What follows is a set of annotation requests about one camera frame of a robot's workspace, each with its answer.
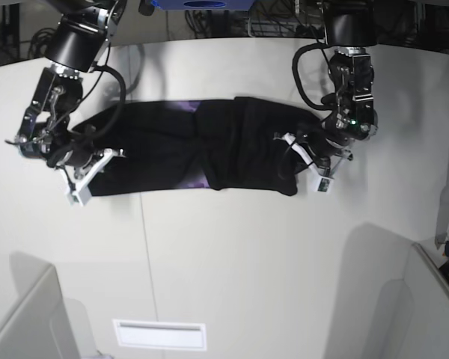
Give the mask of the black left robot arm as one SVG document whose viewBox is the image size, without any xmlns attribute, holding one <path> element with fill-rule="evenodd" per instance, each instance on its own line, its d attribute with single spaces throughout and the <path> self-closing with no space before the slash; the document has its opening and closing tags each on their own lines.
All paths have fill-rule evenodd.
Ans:
<svg viewBox="0 0 449 359">
<path fill-rule="evenodd" d="M 296 128 L 282 136 L 287 147 L 278 163 L 278 175 L 290 180 L 302 171 L 317 176 L 319 191 L 327 191 L 339 166 L 354 159 L 352 146 L 378 129 L 372 87 L 375 77 L 367 48 L 376 35 L 371 1 L 322 1 L 324 41 L 299 48 L 292 59 L 293 79 L 308 111 L 294 111 Z M 314 50 L 334 51 L 325 59 L 334 90 L 313 102 L 299 74 L 303 55 Z"/>
</svg>

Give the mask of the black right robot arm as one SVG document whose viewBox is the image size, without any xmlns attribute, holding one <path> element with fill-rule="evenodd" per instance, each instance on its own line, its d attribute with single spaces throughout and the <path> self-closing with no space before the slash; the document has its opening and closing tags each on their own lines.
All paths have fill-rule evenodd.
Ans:
<svg viewBox="0 0 449 359">
<path fill-rule="evenodd" d="M 94 177 L 122 150 L 95 147 L 119 119 L 126 102 L 123 76 L 109 65 L 99 65 L 126 9 L 125 1 L 51 1 L 61 21 L 45 51 L 50 60 L 43 69 L 30 105 L 10 145 L 28 159 L 41 159 L 62 172 L 65 195 L 85 206 L 92 198 Z M 70 115 L 84 102 L 83 73 L 108 73 L 120 88 L 111 117 L 100 128 L 87 125 L 80 132 L 68 128 Z"/>
</svg>

